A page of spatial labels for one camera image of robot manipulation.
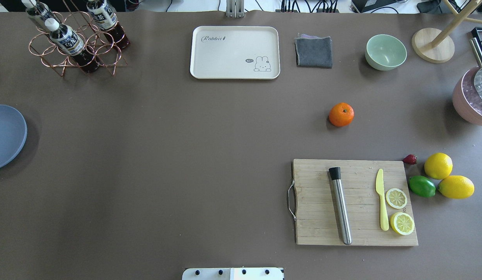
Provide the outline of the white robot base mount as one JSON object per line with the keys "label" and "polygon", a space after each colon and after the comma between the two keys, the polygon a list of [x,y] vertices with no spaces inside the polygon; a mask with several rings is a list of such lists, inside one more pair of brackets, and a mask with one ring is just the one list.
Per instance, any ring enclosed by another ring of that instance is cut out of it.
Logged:
{"label": "white robot base mount", "polygon": [[189,268],[182,273],[182,280],[284,280],[283,268]]}

